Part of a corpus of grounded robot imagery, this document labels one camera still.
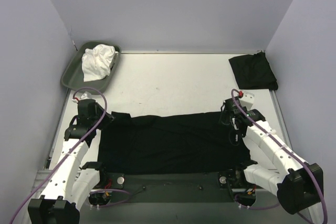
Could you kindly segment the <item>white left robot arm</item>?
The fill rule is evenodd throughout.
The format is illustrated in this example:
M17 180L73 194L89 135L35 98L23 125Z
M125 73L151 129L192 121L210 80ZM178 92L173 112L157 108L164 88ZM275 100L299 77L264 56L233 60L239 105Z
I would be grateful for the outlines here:
M81 162L96 131L110 124L114 117L94 99L80 100L77 110L65 130L58 163L47 176L45 189L28 204L31 223L79 223L80 209L91 190L108 181L101 162Z

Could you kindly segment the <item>grey plastic tray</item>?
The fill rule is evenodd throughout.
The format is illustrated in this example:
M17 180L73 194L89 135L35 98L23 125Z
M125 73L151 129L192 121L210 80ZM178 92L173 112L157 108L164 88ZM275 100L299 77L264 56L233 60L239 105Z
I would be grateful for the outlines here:
M93 49L95 46L99 44L113 46L118 53L115 59L113 59L112 61L110 75L102 80L84 82L83 81L84 74L82 71L81 58L85 53L86 49ZM64 87L74 91L84 87L91 87L97 89L101 93L104 93L112 80L113 74L116 71L120 58L121 58L121 48L118 45L114 45L111 42L105 42L105 41L88 41L84 43L74 54L74 56L72 57L68 66L65 68L62 74L60 82Z

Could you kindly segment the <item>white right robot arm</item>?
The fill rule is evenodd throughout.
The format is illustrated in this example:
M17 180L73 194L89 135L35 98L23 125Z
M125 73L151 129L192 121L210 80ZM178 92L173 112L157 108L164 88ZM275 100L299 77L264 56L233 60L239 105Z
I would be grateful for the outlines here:
M246 182L275 195L282 208L294 215L318 203L325 207L323 171L299 157L277 135L266 118L252 109L253 96L240 94L223 102L220 122L233 127L237 141L250 140L276 168L272 172L255 161L243 165Z

